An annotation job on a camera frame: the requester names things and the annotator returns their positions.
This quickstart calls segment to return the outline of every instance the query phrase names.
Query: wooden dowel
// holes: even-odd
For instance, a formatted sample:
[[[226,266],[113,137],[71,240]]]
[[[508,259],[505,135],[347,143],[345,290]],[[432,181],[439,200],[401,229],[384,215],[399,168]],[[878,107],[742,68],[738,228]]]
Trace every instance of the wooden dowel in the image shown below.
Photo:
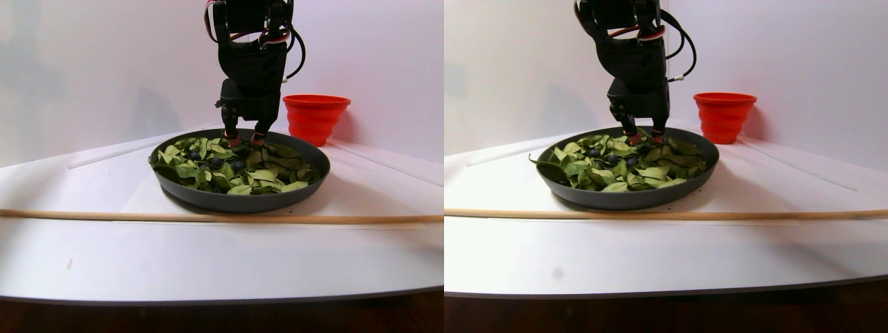
[[[520,211],[445,209],[445,216],[462,218],[532,219],[646,219],[685,221],[779,220],[779,219],[857,219],[888,218],[888,210],[810,211],[810,212],[622,212],[622,211]]]
[[[153,214],[106,213],[48,210],[0,210],[0,217],[84,219],[101,221],[199,222],[246,224],[300,224],[300,225],[382,225],[401,223],[443,222],[442,215],[417,216],[286,216],[286,215],[232,215],[232,214]]]

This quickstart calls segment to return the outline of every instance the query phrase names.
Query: white backdrop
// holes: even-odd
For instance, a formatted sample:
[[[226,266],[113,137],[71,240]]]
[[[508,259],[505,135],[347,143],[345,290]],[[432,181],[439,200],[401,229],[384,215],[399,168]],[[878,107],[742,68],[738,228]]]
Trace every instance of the white backdrop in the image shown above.
[[[572,3],[444,2],[448,154],[613,121],[607,111],[613,77]]]
[[[888,171],[888,3],[670,0],[669,11],[700,52],[671,85],[674,117],[699,123],[696,92],[751,93],[746,135]]]
[[[576,22],[573,1],[448,0],[445,12],[447,153],[613,124],[612,80]],[[671,119],[699,123],[693,95],[739,91],[759,101],[744,134],[888,170],[884,79],[888,3],[670,0],[662,7],[700,58],[670,85]],[[670,29],[670,50],[678,33]],[[669,61],[690,65],[687,48]]]
[[[0,0],[0,166],[221,123],[204,3]],[[297,1],[308,61],[281,91],[349,97],[335,138],[441,163],[442,21],[440,1]]]

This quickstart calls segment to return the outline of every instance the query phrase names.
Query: black plate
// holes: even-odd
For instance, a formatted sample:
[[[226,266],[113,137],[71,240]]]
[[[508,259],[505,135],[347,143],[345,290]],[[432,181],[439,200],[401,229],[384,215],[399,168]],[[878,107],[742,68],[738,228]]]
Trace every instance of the black plate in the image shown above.
[[[651,132],[650,126],[639,126],[639,128],[644,129],[648,133]],[[564,146],[570,142],[595,134],[609,134],[618,137],[622,136],[622,128],[614,127],[604,130],[590,131],[561,140],[559,143],[543,151],[537,160],[548,161],[549,156],[552,155],[555,147],[564,148]],[[570,186],[562,186],[552,179],[547,178],[539,168],[537,168],[536,171],[555,195],[584,207],[596,210],[642,210],[645,208],[656,207],[681,199],[700,188],[700,186],[703,186],[703,184],[706,183],[706,180],[709,180],[710,176],[712,176],[712,171],[716,169],[716,164],[718,163],[718,148],[711,141],[700,135],[689,131],[667,129],[666,138],[673,138],[698,146],[703,154],[703,160],[706,161],[709,168],[703,172],[703,174],[691,178],[687,180],[687,182],[664,188],[637,192],[595,192],[576,189]]]
[[[253,136],[253,130],[238,129],[237,131],[241,134],[241,138],[245,138],[247,140],[249,140],[250,137]],[[165,149],[167,146],[175,144],[176,141],[187,137],[203,137],[207,139],[221,138],[222,130],[218,129],[193,131],[166,140],[151,152],[151,155],[148,157],[148,161],[151,161],[152,163],[156,162],[158,150],[162,148]],[[175,183],[164,176],[161,176],[161,174],[158,172],[155,172],[155,176],[157,176],[157,180],[161,183],[161,188],[163,189],[163,191],[176,197],[180,201],[193,204],[194,206],[205,210],[223,213],[248,214],[279,210],[281,208],[288,207],[292,204],[305,200],[310,195],[314,194],[314,192],[317,191],[319,187],[321,187],[321,183],[323,183],[324,179],[327,177],[327,174],[329,174],[330,172],[330,160],[320,149],[303,140],[275,132],[268,132],[266,142],[279,143],[296,149],[296,151],[298,151],[302,155],[302,158],[312,165],[313,169],[317,169],[318,172],[321,173],[321,179],[314,184],[311,184],[310,186],[284,193],[260,195],[229,195],[204,192],[201,190],[195,190],[193,188],[181,186],[180,184]]]

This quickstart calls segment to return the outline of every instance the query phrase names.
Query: red collapsible cup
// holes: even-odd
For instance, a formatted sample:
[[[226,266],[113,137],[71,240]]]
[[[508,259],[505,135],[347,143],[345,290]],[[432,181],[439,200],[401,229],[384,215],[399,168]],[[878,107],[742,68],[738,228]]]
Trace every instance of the red collapsible cup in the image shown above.
[[[720,145],[737,140],[743,122],[757,98],[736,92],[701,92],[694,95],[700,109],[703,137]]]
[[[288,95],[283,98],[283,103],[287,107],[289,134],[321,147],[327,143],[333,126],[352,101],[328,95]]]

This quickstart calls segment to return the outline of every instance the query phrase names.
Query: white table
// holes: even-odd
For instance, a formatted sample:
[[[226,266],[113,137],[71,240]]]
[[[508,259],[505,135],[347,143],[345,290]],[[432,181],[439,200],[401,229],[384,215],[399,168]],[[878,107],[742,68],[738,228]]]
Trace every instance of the white table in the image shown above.
[[[151,147],[67,168],[168,137],[2,168],[0,207],[190,213],[192,208],[162,192],[147,165]],[[332,171],[318,192],[269,214],[442,213],[443,187],[420,180],[440,184],[440,164],[331,143],[321,148]],[[398,165],[416,177],[365,157]],[[109,304],[230,303],[434,290],[443,285],[443,238],[441,223],[258,226],[0,218],[0,297]]]
[[[696,131],[690,126],[685,129]],[[445,159],[445,207],[581,210],[558,200],[527,161],[541,145],[520,142]],[[701,191],[647,211],[824,211],[888,207],[888,173],[743,138],[857,191],[830,184],[742,143]],[[526,153],[466,166],[491,155]],[[629,297],[788,289],[883,278],[888,220],[541,221],[446,218],[449,296]]]

